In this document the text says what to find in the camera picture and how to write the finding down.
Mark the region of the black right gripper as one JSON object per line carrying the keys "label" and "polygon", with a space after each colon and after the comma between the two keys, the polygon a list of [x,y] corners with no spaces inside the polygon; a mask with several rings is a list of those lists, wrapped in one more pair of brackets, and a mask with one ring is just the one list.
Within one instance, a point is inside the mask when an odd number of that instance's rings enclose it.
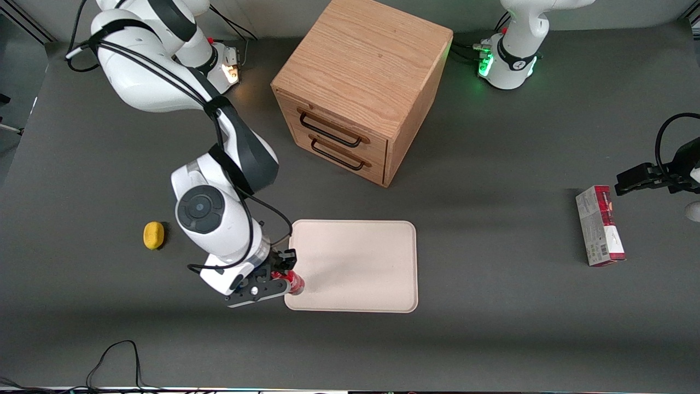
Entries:
{"label": "black right gripper", "polygon": [[265,261],[255,270],[256,280],[285,280],[290,282],[288,271],[293,271],[297,263],[295,249],[272,250]]}

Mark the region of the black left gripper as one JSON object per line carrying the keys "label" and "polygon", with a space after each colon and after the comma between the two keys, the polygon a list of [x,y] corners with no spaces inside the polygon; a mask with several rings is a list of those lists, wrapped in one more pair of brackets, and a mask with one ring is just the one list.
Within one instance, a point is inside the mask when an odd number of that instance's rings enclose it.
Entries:
{"label": "black left gripper", "polygon": [[644,163],[616,175],[615,193],[617,196],[623,196],[635,190],[667,187],[670,194],[699,194],[699,182],[693,177],[694,171],[698,177],[698,162],[699,138],[695,138],[682,145],[675,152],[673,159],[663,165],[667,170],[669,185],[657,165]]}

